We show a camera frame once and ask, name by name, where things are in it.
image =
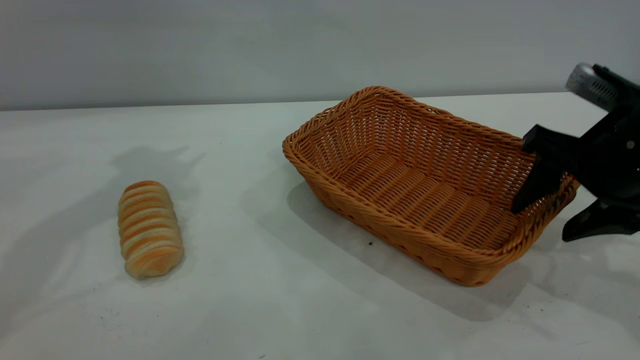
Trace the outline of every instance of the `bread loaf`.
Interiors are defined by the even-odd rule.
[[[118,203],[120,253],[136,279],[164,275],[180,263],[184,249],[166,188],[141,181],[124,190]]]

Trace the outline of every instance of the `gray wall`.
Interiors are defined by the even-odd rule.
[[[0,0],[2,109],[561,90],[640,81],[640,1]]]

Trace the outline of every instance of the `robotic arm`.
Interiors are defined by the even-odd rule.
[[[512,212],[557,191],[569,172],[598,200],[564,225],[564,241],[633,234],[640,230],[640,87],[606,67],[584,63],[566,86],[609,114],[579,138],[540,125],[524,136],[522,149],[534,152],[536,161]]]

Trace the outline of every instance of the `woven basket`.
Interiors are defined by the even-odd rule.
[[[383,87],[361,90],[289,135],[284,153],[322,203],[467,286],[491,280],[575,197],[510,212],[535,157],[522,139]]]

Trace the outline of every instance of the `white table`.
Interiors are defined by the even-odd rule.
[[[420,100],[520,136],[604,115],[572,94]],[[333,104],[0,113],[0,358],[638,358],[640,238],[560,240],[589,193],[488,285],[455,285],[286,161],[285,136]],[[169,189],[186,257],[136,282],[115,214],[144,179]]]

